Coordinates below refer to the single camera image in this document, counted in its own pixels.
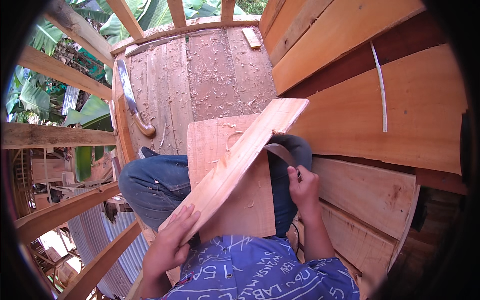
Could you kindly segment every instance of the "shirt sleeve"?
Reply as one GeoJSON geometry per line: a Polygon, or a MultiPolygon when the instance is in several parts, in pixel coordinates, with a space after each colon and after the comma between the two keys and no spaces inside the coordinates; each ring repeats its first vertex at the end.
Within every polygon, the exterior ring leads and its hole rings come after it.
{"type": "Polygon", "coordinates": [[[324,277],[322,282],[325,283],[327,289],[330,289],[329,293],[332,296],[335,293],[341,293],[345,299],[360,298],[360,291],[355,280],[338,258],[316,259],[305,264],[324,277]]]}

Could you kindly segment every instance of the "hand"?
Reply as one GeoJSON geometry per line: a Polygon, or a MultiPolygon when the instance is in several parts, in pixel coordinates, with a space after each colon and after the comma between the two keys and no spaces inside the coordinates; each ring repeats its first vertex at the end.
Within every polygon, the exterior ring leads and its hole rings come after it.
{"type": "Polygon", "coordinates": [[[194,208],[193,204],[182,207],[178,216],[172,214],[168,225],[158,232],[143,261],[144,278],[148,281],[158,280],[187,259],[190,246],[180,242],[200,217],[200,211],[192,214],[194,208]]]}
{"type": "Polygon", "coordinates": [[[297,170],[288,167],[290,179],[290,196],[293,203],[300,211],[302,219],[321,218],[322,207],[318,201],[318,189],[320,180],[318,175],[308,171],[304,166],[298,166],[301,173],[301,181],[298,182],[297,170]]]}

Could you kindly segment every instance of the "leg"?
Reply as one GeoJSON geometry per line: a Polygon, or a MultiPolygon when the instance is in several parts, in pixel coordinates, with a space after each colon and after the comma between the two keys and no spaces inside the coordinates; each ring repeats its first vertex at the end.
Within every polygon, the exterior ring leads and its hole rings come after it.
{"type": "Polygon", "coordinates": [[[127,164],[119,188],[140,218],[157,231],[190,193],[186,155],[157,155],[127,164]]]}
{"type": "MultiPolygon", "coordinates": [[[[268,142],[278,143],[287,148],[297,161],[297,164],[308,170],[312,169],[312,149],[307,141],[301,137],[285,134],[277,135],[268,142]]],[[[281,158],[268,152],[268,164],[270,165],[270,178],[272,182],[273,203],[275,211],[275,227],[278,237],[285,237],[290,224],[297,214],[297,206],[290,197],[288,186],[290,185],[287,173],[287,163],[281,158]]]]}

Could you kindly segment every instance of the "blue shirt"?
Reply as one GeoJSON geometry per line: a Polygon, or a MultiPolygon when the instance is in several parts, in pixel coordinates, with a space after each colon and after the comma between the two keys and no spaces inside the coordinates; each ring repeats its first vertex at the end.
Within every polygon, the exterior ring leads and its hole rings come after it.
{"type": "Polygon", "coordinates": [[[288,239],[216,237],[189,253],[180,281],[162,299],[359,299],[336,257],[297,261],[288,239]]]}

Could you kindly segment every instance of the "small wood block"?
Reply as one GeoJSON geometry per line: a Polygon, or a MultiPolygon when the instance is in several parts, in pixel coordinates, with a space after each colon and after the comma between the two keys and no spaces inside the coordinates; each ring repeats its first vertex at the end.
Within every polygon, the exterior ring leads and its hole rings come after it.
{"type": "Polygon", "coordinates": [[[250,44],[250,47],[252,48],[259,48],[262,43],[257,38],[257,35],[251,28],[243,28],[242,29],[243,34],[247,38],[248,43],[250,44]]]}
{"type": "MultiPolygon", "coordinates": [[[[192,190],[214,167],[228,147],[257,118],[245,115],[190,123],[187,157],[192,190]]],[[[202,242],[215,236],[241,234],[256,237],[275,235],[272,185],[266,153],[259,154],[243,179],[219,210],[200,229],[202,242]]]]}

